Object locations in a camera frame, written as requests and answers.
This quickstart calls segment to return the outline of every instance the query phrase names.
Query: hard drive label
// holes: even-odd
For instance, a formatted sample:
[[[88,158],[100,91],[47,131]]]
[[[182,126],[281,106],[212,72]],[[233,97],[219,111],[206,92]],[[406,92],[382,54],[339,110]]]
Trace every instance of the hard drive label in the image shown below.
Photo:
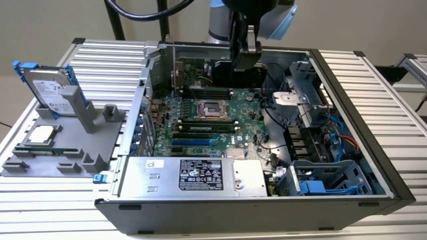
[[[71,103],[62,96],[63,86],[55,81],[32,81],[48,108],[59,114],[75,114]]]
[[[179,189],[225,190],[222,160],[180,160]]]

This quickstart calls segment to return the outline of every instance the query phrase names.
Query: metal pole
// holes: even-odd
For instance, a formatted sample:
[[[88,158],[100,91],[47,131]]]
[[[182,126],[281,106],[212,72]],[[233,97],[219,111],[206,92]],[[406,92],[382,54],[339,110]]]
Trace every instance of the metal pole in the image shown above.
[[[162,12],[163,10],[168,9],[168,0],[158,0],[158,11]],[[167,35],[171,34],[170,32],[170,18],[162,17],[159,19],[160,24],[160,35],[162,41],[167,40]]]
[[[104,0],[110,23],[114,31],[114,36],[116,40],[127,40],[126,39],[126,33],[123,32],[123,26],[120,21],[119,13],[114,10],[114,8],[107,3],[107,0]]]

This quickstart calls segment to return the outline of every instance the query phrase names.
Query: cpu socket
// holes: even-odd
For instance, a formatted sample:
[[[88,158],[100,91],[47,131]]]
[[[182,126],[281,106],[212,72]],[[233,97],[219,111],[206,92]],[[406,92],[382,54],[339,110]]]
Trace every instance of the cpu socket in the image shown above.
[[[225,100],[198,100],[196,116],[198,119],[230,120],[227,113],[229,103]]]

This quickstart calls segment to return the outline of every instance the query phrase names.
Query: warning label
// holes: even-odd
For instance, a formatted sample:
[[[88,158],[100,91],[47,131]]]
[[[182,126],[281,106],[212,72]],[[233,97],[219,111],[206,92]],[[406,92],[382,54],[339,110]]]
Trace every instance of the warning label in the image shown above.
[[[222,160],[180,160],[179,189],[225,190]]]

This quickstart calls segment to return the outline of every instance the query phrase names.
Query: hard drive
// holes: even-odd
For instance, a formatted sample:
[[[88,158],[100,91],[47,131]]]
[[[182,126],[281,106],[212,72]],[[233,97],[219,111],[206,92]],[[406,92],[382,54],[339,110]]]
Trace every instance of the hard drive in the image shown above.
[[[15,61],[14,68],[22,81],[27,83],[40,107],[51,109],[56,117],[75,116],[72,105],[62,96],[67,85],[79,86],[72,67],[70,65],[66,67],[40,66],[34,62],[26,62],[20,65],[20,62]],[[83,93],[80,97],[86,106],[88,106]]]

